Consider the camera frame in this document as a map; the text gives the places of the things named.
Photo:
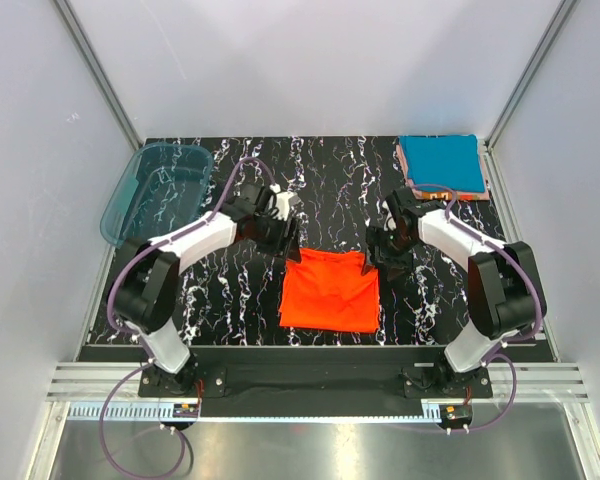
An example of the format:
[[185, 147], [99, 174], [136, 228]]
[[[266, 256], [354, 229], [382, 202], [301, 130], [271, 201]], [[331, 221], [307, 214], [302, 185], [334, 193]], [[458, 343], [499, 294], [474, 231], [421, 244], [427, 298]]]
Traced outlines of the orange t-shirt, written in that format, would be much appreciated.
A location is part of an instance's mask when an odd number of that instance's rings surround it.
[[365, 273], [365, 254], [300, 250], [287, 261], [279, 307], [280, 325], [341, 333], [378, 329], [378, 271]]

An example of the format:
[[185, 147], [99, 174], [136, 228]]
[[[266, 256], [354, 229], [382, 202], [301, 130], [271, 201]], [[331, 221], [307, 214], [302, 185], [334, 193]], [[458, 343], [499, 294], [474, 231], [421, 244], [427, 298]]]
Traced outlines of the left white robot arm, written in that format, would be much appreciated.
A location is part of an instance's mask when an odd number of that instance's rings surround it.
[[197, 361], [173, 320], [181, 275], [208, 255], [247, 240], [263, 254], [300, 262], [299, 196], [277, 184], [247, 184], [224, 195], [200, 219], [151, 239], [130, 238], [119, 248], [107, 296], [107, 317], [136, 337], [148, 354], [145, 378], [169, 396], [188, 396], [202, 386]]

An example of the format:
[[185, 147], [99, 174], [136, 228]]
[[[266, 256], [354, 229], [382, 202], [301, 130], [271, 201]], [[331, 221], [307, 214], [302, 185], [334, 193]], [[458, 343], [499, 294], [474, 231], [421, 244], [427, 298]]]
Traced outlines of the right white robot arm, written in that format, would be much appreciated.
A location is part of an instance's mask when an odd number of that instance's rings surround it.
[[404, 187], [382, 203], [384, 223], [366, 229], [362, 272], [372, 268], [395, 279], [413, 267], [412, 251], [428, 245], [468, 275], [469, 320], [434, 364], [409, 383], [456, 396], [510, 343], [535, 337], [547, 312], [530, 245], [504, 243], [461, 221], [450, 203], [419, 200]]

